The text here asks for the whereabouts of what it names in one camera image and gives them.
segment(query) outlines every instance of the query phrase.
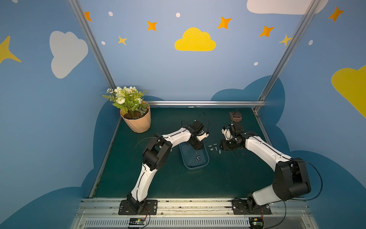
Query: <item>orange star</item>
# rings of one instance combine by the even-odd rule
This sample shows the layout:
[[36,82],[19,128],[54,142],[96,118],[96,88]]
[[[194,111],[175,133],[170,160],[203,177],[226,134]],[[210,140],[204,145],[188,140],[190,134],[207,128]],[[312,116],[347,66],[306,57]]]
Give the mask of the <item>orange star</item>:
[[148,21],[148,23],[149,23],[149,28],[148,28],[147,30],[148,30],[148,31],[149,31],[149,30],[154,30],[154,31],[156,31],[155,26],[156,26],[156,23],[157,23],[157,22],[151,23],[150,21]]
[[127,38],[122,39],[120,36],[118,36],[118,37],[119,37],[119,42],[118,43],[124,43],[124,45],[126,45],[126,43],[124,41],[127,40]]
[[92,21],[92,20],[90,19],[90,16],[89,16],[90,12],[85,12],[84,14],[85,14],[85,17],[86,17],[86,19],[87,19],[88,21]]
[[228,25],[229,25],[229,21],[231,20],[231,18],[229,19],[225,19],[223,17],[221,17],[221,23],[220,25],[217,27],[218,29],[219,28],[225,28],[225,29],[228,29]]
[[337,20],[338,16],[343,12],[344,12],[344,10],[339,10],[337,7],[336,10],[334,11],[334,13],[328,18],[333,19],[333,21],[335,22]]
[[274,29],[274,27],[268,28],[267,26],[264,26],[263,32],[259,36],[269,37],[269,33],[272,31],[272,29]]

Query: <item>red wire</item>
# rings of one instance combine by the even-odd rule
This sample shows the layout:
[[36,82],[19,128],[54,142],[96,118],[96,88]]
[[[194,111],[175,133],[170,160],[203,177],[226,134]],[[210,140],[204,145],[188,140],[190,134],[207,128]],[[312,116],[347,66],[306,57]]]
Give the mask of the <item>red wire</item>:
[[147,213],[149,212],[149,209],[145,206],[145,209],[146,209],[146,216],[145,216],[145,219],[143,220],[143,221],[145,221],[146,220],[146,218],[147,218]]

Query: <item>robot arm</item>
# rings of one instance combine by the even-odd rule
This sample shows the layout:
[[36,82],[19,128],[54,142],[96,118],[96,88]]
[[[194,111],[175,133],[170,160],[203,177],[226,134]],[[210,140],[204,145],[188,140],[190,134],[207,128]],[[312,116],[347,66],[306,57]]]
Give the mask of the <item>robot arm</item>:
[[248,194],[247,207],[250,211],[261,209],[263,205],[289,200],[311,191],[305,162],[301,158],[290,156],[276,150],[254,133],[245,133],[239,122],[234,122],[222,129],[225,140],[220,147],[235,150],[245,146],[255,153],[274,171],[271,185]]
[[151,181],[156,172],[164,166],[171,149],[180,143],[188,142],[193,148],[200,150],[203,147],[202,140],[208,135],[208,131],[203,130],[203,124],[199,121],[170,134],[155,134],[156,138],[152,138],[143,151],[142,168],[136,185],[127,195],[127,201],[136,214],[143,210]]

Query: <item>soil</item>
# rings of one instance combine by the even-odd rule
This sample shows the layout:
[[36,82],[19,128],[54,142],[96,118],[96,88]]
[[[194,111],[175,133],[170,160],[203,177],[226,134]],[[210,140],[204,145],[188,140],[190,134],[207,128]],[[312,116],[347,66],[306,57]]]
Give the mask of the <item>soil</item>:
[[141,115],[141,113],[139,111],[134,111],[135,118],[133,118],[132,115],[131,115],[131,113],[130,113],[130,111],[128,111],[128,113],[125,114],[123,117],[125,119],[139,119],[139,118],[144,117],[148,112],[149,112],[149,108],[147,108],[146,113],[145,114],[142,114],[142,115]]

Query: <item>ventilation grille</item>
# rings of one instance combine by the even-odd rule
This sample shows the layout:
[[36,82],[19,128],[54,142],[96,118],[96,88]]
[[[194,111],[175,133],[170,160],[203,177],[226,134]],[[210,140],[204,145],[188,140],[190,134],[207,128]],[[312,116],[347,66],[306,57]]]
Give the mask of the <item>ventilation grille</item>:
[[[93,218],[85,222],[84,228],[120,228],[128,226],[129,218]],[[167,227],[250,227],[247,217],[240,218],[168,218],[151,219],[148,227],[167,228]]]

